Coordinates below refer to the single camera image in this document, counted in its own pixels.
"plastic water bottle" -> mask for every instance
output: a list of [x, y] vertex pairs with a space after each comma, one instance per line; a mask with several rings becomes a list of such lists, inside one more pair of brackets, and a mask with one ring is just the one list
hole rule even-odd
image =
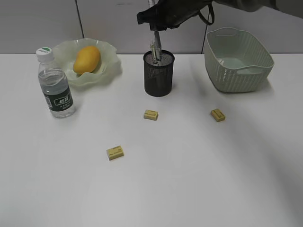
[[36, 51], [40, 62], [38, 78], [46, 103], [54, 117], [63, 118], [75, 112], [66, 75], [54, 60], [51, 48]]

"pen holder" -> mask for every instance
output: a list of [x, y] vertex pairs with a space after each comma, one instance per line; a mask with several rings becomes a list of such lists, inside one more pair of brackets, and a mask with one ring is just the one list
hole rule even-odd
[[162, 50], [161, 61], [153, 63], [152, 52], [144, 56], [144, 89], [147, 94], [162, 97], [170, 93], [175, 57]]

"plate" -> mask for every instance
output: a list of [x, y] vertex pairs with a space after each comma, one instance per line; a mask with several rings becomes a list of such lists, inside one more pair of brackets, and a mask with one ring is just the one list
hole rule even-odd
[[[97, 47], [101, 53], [101, 61], [94, 71], [80, 75], [72, 68], [77, 53], [86, 46]], [[53, 48], [55, 60], [65, 72], [69, 84], [76, 86], [94, 84], [109, 76], [115, 76], [112, 72], [116, 71], [117, 67], [121, 67], [116, 51], [117, 49], [111, 44], [90, 38], [65, 41]]]

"basket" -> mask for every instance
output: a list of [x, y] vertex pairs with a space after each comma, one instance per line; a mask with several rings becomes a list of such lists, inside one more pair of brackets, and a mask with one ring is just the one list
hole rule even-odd
[[251, 33], [224, 27], [206, 35], [205, 65], [214, 86], [222, 92], [255, 91], [274, 66], [274, 60]]

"mango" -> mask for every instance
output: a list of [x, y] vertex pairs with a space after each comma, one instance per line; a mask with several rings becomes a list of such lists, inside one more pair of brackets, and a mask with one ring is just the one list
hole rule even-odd
[[83, 74], [92, 72], [101, 60], [100, 52], [95, 46], [87, 46], [81, 49], [73, 66], [74, 72]]

